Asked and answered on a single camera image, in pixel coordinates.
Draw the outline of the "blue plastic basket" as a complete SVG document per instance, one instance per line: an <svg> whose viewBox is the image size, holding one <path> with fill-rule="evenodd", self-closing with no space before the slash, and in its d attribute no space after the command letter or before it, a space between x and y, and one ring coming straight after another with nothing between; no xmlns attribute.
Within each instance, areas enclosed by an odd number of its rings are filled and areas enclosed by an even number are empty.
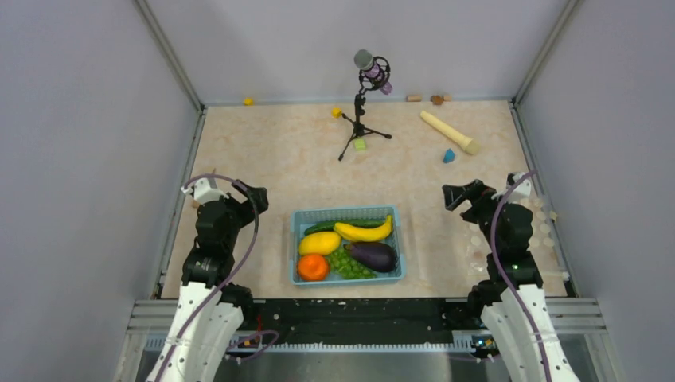
<svg viewBox="0 0 675 382"><path fill-rule="evenodd" d="M348 220L385 220L392 218L392 231L381 242L388 245L396 258L393 260L393 269L389 272L379 272L358 263L346 249L349 241L341 240L339 248L326 256L329 272L326 277L318 281L307 281L298 273L298 262L301 255L298 250L305 231L316 224L334 223ZM366 205L353 207L339 207L333 209L300 209L291 214L289 240L289 271L288 278L296 287L352 287L365 285L398 283L408 273L407 260L403 246L399 209L395 205Z"/></svg>

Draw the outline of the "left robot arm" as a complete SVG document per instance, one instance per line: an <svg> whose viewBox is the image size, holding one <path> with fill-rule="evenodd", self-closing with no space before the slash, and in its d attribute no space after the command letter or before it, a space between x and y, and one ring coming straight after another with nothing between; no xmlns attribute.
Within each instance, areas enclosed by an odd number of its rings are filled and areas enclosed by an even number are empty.
<svg viewBox="0 0 675 382"><path fill-rule="evenodd" d="M182 266L178 304L149 381L212 381L232 336L255 319L251 291L232 283L239 232L268 209L267 189L232 180L238 201L218 188L217 176L194 178L181 191L199 206L193 246Z"/></svg>

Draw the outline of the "yellow banana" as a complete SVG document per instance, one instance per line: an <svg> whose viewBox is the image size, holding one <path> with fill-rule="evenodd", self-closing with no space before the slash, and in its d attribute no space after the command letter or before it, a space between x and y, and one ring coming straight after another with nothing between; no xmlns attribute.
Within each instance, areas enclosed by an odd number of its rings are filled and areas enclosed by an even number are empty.
<svg viewBox="0 0 675 382"><path fill-rule="evenodd" d="M342 222L334 224L334 231L350 242L379 242L386 239L392 230L393 217L391 215L386 216L384 221L375 228L361 228Z"/></svg>

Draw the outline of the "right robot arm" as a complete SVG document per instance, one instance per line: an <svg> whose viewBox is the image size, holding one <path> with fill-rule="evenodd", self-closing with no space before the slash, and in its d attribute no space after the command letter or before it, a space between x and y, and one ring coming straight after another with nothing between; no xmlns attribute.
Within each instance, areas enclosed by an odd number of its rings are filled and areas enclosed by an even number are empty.
<svg viewBox="0 0 675 382"><path fill-rule="evenodd" d="M478 227L490 246L489 278L472 287L466 316L472 325L489 330L512 381L577 381L549 316L543 279L529 250L533 212L510 200L514 193L530 191L529 177L512 173L508 186L498 192L474 180L442 187L446 210L469 202L460 216Z"/></svg>

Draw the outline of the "purple eggplant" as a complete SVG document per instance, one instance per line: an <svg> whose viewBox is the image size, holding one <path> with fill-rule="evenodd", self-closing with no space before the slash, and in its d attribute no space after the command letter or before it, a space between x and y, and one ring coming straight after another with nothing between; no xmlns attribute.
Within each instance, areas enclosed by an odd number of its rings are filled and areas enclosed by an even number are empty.
<svg viewBox="0 0 675 382"><path fill-rule="evenodd" d="M387 273L396 268L397 255L393 247L380 242L352 242L343 248L353 259L372 271Z"/></svg>

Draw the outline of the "orange fruit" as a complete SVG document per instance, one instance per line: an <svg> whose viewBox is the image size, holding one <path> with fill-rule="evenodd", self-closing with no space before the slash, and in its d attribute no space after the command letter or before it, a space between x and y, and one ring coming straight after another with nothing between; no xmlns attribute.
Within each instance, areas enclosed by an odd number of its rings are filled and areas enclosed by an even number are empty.
<svg viewBox="0 0 675 382"><path fill-rule="evenodd" d="M298 261L297 272L303 281L318 282L328 276L330 264L323 255L308 254Z"/></svg>

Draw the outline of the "yellow mango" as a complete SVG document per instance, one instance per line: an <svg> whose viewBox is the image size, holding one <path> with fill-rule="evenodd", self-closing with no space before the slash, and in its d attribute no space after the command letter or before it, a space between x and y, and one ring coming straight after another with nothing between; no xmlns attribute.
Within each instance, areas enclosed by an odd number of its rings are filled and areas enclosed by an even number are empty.
<svg viewBox="0 0 675 382"><path fill-rule="evenodd" d="M303 237L298 253L304 255L329 255L341 246L342 238L336 232L316 232Z"/></svg>

